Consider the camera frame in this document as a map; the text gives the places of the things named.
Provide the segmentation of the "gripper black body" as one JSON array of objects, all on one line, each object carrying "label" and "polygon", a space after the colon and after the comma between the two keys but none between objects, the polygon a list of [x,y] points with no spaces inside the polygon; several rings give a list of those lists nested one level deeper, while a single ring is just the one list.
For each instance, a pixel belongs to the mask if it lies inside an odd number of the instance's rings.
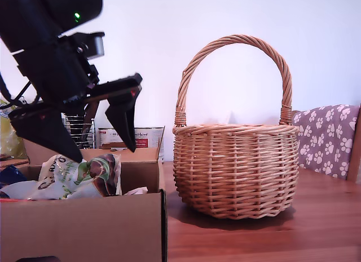
[{"label": "gripper black body", "polygon": [[20,73],[29,79],[42,101],[28,105],[48,105],[66,113],[80,113],[85,105],[107,100],[129,88],[140,86],[143,78],[135,73],[101,84],[90,59],[104,55],[102,38],[52,38],[36,42],[10,38]]}]

